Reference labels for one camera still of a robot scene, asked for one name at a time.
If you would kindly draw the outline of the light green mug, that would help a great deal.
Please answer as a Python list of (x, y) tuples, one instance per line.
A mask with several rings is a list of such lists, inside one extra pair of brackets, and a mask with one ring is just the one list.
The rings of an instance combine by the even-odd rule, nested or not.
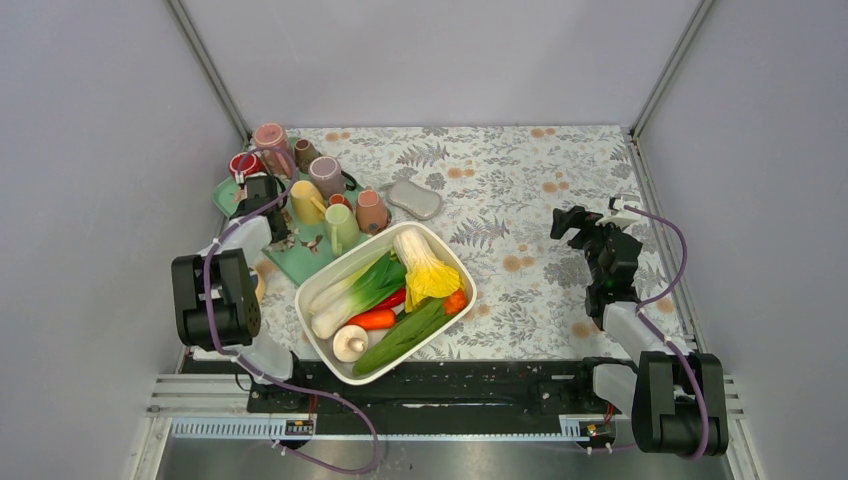
[(326, 239), (331, 252), (340, 257), (360, 241), (359, 226), (353, 211), (344, 204), (330, 205), (324, 214)]

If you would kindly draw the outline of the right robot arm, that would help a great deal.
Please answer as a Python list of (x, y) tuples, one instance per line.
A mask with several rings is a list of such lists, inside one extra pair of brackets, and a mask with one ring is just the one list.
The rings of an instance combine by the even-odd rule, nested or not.
[(581, 206), (552, 213), (551, 238), (574, 230), (568, 244), (583, 252), (589, 267), (587, 315), (633, 362), (594, 367), (575, 382), (575, 402), (589, 412), (610, 403), (627, 414), (644, 453), (721, 456), (730, 442), (722, 364), (647, 318), (645, 308), (659, 298), (642, 300), (635, 289), (643, 245), (626, 231), (645, 213), (619, 198), (609, 209), (608, 215)]

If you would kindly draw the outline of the yellow mug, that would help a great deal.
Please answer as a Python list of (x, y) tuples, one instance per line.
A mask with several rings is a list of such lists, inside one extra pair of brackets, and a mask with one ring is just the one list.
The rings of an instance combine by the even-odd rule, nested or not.
[(289, 198), (294, 215), (301, 224), (318, 225), (323, 222), (326, 212), (324, 199), (311, 181), (295, 182)]

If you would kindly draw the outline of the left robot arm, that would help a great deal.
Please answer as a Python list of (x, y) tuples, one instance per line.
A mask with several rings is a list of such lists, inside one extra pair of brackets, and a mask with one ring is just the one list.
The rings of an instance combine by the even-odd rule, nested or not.
[(285, 238), (287, 189), (267, 174), (246, 177), (244, 198), (224, 230), (204, 249), (175, 258), (171, 281), (176, 329), (189, 347), (216, 352), (252, 379), (273, 385), (272, 398), (288, 411), (309, 401), (310, 385), (294, 373), (294, 354), (260, 332), (262, 315), (251, 268), (262, 251)]

